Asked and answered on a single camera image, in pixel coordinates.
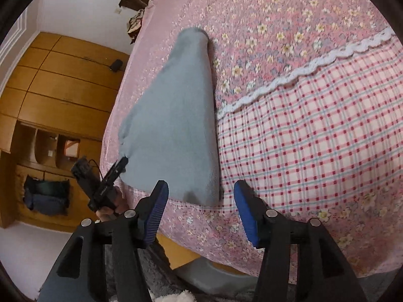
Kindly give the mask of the person left hand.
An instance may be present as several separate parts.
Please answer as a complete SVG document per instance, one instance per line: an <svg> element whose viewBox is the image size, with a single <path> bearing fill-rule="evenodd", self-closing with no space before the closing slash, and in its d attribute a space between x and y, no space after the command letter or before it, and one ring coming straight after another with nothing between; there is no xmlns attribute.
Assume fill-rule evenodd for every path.
<svg viewBox="0 0 403 302"><path fill-rule="evenodd" d="M124 195L120 191L118 187L114 187L115 190L115 199L113 200L113 204L115 205L115 209L112 210L108 207L103 207L96 211L96 216L100 221L110 221L116 218L116 215L124 214L128 209L128 203L125 199Z"/></svg>

